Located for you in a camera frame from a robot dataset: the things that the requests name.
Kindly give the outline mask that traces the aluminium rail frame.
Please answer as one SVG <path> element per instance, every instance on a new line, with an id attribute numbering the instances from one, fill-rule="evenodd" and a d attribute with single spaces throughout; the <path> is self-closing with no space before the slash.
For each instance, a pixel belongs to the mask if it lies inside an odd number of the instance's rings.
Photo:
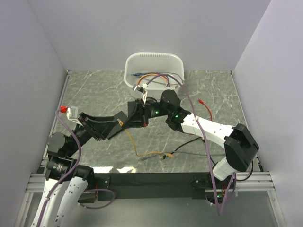
<path id="1" fill-rule="evenodd" d="M 275 191 L 268 172 L 250 173 L 258 144 L 249 129 L 219 124 L 198 117 L 195 110 L 180 106 L 177 93 L 170 88 L 162 91 L 159 100 L 148 96 L 149 83 L 135 84 L 134 91 L 142 96 L 128 103 L 128 114 L 119 112 L 110 117 L 81 113 L 76 128 L 69 135 L 53 133 L 48 139 L 45 174 L 38 176 L 42 193 L 32 221 L 34 227 L 65 227 L 75 206 L 86 208 L 82 195 L 112 203 L 115 199 L 177 198 L 207 199 L 222 213 L 224 204 L 237 191 Z M 82 152 L 90 139 L 106 140 L 130 128 L 146 127 L 151 118 L 166 116 L 166 124 L 175 131 L 196 135 L 205 144 L 214 142 L 225 151 L 225 157 L 213 163 L 209 172 L 198 173 L 100 173 L 82 166 L 72 156 Z"/>

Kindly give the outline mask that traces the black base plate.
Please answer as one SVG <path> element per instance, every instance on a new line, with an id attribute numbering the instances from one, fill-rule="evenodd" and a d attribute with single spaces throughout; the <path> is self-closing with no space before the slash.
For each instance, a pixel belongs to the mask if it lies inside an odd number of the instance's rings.
<path id="1" fill-rule="evenodd" d="M 80 173 L 86 190 L 108 189 L 115 199 L 213 198 L 210 173 Z"/>

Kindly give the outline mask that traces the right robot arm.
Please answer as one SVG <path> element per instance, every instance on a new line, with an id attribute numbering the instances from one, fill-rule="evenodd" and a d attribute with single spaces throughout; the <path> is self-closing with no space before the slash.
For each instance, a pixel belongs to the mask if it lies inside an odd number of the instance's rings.
<path id="1" fill-rule="evenodd" d="M 159 101 L 140 99 L 128 104 L 128 118 L 122 127 L 146 127 L 149 119 L 167 116 L 165 123 L 174 131 L 192 134 L 211 141 L 225 150 L 225 157 L 213 168 L 209 185 L 218 189 L 234 172 L 245 172 L 256 156 L 259 146 L 248 128 L 241 123 L 224 125 L 194 115 L 180 106 L 181 100 L 173 90 L 165 90 Z"/>

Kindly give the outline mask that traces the white plastic bin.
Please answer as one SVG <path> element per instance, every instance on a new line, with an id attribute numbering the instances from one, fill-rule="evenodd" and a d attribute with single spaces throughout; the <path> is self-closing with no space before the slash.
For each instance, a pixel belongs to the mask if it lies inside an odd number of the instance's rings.
<path id="1" fill-rule="evenodd" d="M 133 85 L 142 85 L 151 78 L 161 74 L 147 87 L 148 96 L 160 99 L 164 90 L 170 89 L 178 92 L 183 84 L 183 61 L 170 53 L 139 52 L 130 55 L 125 63 L 124 82 L 128 86 L 129 93 L 134 98 L 140 98 L 141 93 L 132 90 Z"/>

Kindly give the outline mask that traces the black network switch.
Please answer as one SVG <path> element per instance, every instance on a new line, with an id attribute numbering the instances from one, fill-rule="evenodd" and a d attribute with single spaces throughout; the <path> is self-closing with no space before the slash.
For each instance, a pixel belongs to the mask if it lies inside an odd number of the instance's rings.
<path id="1" fill-rule="evenodd" d="M 145 104 L 141 99 L 127 102 L 128 118 L 140 119 L 144 115 Z"/>
<path id="2" fill-rule="evenodd" d="M 123 126 L 119 124 L 118 119 L 124 123 Z M 120 132 L 122 132 L 124 129 L 131 125 L 128 116 L 123 111 L 120 111 L 115 115 L 111 116 L 111 120 L 114 121 L 115 125 L 113 126 L 110 133 L 107 135 L 108 140 L 112 139 L 114 136 L 118 135 Z"/>

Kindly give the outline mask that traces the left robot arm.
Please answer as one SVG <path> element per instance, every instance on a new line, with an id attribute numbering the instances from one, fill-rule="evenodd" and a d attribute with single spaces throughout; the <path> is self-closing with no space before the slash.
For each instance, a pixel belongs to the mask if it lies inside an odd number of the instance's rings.
<path id="1" fill-rule="evenodd" d="M 82 146 L 91 138 L 105 140 L 121 132 L 121 120 L 126 115 L 120 111 L 110 117 L 95 117 L 78 113 L 76 107 L 62 106 L 55 112 L 57 120 L 70 133 L 69 136 L 55 132 L 48 139 L 48 162 L 43 194 L 37 208 L 33 227 L 65 227 L 72 209 L 84 192 L 94 196 L 99 192 L 109 193 L 109 206 L 115 201 L 115 193 L 108 188 L 97 188 L 94 169 L 79 165 Z"/>

